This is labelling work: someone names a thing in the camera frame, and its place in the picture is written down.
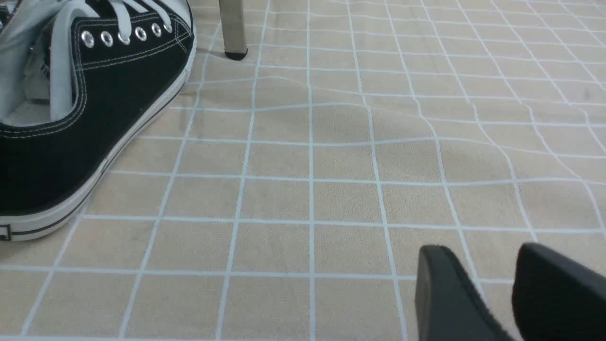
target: sneaker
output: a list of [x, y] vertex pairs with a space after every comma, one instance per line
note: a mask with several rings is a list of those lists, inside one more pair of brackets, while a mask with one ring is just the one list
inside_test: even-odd
[[187, 0], [19, 1], [0, 31], [0, 240], [60, 228], [177, 96]]

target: eyelet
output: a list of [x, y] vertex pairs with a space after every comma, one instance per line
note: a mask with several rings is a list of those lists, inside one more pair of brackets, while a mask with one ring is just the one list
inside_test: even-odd
[[84, 46], [89, 49], [92, 49], [93, 46], [95, 46], [95, 37], [93, 37], [89, 31], [82, 31], [80, 38], [82, 39], [82, 42], [84, 42]]
[[140, 27], [135, 28], [135, 35], [137, 36], [137, 38], [139, 38], [140, 41], [147, 40], [147, 33], [145, 32], [144, 29], [142, 29]]
[[123, 43], [124, 45], [130, 45], [130, 37], [124, 39], [124, 38], [122, 38], [122, 35], [120, 34], [120, 32], [118, 32], [118, 40], [120, 40], [120, 42]]
[[111, 47], [113, 45], [113, 37], [108, 31], [101, 32], [101, 41], [107, 47]]
[[162, 36], [162, 29], [160, 28], [160, 25], [156, 24], [155, 22], [151, 25], [151, 31], [158, 38]]

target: grid pattern mat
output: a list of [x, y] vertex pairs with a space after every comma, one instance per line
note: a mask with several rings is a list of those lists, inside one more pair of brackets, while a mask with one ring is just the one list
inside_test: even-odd
[[606, 274], [603, 0], [245, 0], [243, 62], [193, 5], [172, 107], [2, 244], [0, 340], [416, 340], [426, 243], [519, 337], [521, 243]]

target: chair leg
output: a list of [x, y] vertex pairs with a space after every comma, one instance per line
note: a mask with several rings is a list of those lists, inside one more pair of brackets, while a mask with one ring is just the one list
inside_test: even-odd
[[219, 0], [225, 55], [233, 60], [242, 60], [248, 53], [244, 34], [243, 0]]

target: beige fabric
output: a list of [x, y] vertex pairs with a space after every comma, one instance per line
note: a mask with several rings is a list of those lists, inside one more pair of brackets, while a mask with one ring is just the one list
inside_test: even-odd
[[606, 274], [602, 0], [246, 0], [242, 62], [192, 4], [172, 107], [73, 224], [0, 245], [0, 339], [416, 340], [428, 243], [516, 335], [522, 243]]

